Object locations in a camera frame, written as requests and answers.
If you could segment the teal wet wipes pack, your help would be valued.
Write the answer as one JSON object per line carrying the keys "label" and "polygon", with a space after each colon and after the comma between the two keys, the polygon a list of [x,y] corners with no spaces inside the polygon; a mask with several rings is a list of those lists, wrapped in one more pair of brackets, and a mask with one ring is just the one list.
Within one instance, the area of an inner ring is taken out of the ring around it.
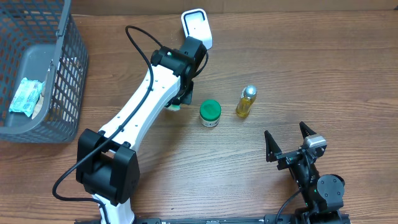
{"label": "teal wet wipes pack", "polygon": [[44,85],[44,82],[23,78],[11,101],[9,112],[24,113],[27,117],[32,116]]}

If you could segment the brown Panfree bread bag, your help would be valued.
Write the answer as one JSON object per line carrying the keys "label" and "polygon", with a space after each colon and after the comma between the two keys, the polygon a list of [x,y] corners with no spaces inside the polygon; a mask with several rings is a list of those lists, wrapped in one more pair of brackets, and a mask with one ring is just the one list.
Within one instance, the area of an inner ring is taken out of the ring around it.
{"label": "brown Panfree bread bag", "polygon": [[41,110],[41,108],[43,106],[44,96],[45,96],[45,86],[46,86],[46,81],[47,81],[49,76],[50,76],[50,68],[48,68],[48,70],[47,70],[47,74],[46,74],[46,77],[45,77],[45,81],[44,81],[44,84],[43,84],[42,91],[41,91],[39,99],[38,99],[38,101],[37,101],[37,103],[35,105],[34,112],[33,112],[32,116],[31,116],[32,119],[34,119],[39,114],[39,112],[40,112],[40,110]]}

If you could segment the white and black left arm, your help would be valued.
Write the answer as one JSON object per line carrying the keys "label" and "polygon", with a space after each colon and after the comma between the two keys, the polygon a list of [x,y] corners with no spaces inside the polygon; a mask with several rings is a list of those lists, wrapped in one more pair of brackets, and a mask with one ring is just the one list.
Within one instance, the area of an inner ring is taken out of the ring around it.
{"label": "white and black left arm", "polygon": [[161,46],[145,58],[139,88],[99,131],[84,130],[78,140],[76,180],[98,205],[100,223],[134,223],[130,198],[140,178],[137,152],[164,109],[192,101],[193,79],[204,69],[213,43],[187,36],[179,49]]}

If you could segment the small Kleenex tissue pack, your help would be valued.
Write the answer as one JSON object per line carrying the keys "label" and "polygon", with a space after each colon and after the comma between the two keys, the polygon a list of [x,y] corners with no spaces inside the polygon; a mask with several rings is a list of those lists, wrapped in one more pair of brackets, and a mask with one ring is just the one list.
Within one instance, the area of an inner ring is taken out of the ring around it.
{"label": "small Kleenex tissue pack", "polygon": [[180,105],[170,105],[168,107],[165,107],[165,109],[167,109],[169,111],[178,111],[178,110],[180,110]]}

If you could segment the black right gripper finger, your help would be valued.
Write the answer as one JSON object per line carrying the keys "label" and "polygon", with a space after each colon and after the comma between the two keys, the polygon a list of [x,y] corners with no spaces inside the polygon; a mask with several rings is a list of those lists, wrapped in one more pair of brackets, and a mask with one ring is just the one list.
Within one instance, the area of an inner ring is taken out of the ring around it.
{"label": "black right gripper finger", "polygon": [[280,147],[277,145],[274,138],[272,137],[272,134],[269,131],[264,132],[264,137],[266,140],[266,161],[277,161],[277,157],[282,154]]}
{"label": "black right gripper finger", "polygon": [[315,135],[316,132],[309,128],[303,121],[299,123],[300,131],[302,133],[303,138],[305,139],[308,136]]}

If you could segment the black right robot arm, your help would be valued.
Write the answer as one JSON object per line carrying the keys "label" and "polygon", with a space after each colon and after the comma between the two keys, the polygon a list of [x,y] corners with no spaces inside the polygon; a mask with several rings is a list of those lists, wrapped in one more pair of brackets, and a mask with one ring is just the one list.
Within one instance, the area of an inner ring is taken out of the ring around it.
{"label": "black right robot arm", "polygon": [[[296,151],[283,153],[272,134],[264,132],[266,161],[277,162],[279,170],[288,169],[298,185],[298,191],[279,208],[277,214],[266,215],[266,223],[349,223],[348,215],[340,213],[344,206],[345,181],[336,174],[320,175],[315,166],[324,155],[326,139],[310,129],[303,121],[299,123],[303,144]],[[283,215],[285,207],[302,195],[305,206],[293,214]]]}

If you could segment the green lid Knorr jar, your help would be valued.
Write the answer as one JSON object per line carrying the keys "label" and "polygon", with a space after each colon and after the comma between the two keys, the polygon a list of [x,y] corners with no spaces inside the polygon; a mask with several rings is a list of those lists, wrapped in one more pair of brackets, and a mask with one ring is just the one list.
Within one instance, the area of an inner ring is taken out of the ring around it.
{"label": "green lid Knorr jar", "polygon": [[210,128],[215,127],[221,116],[221,105],[216,100],[206,100],[200,106],[200,122]]}

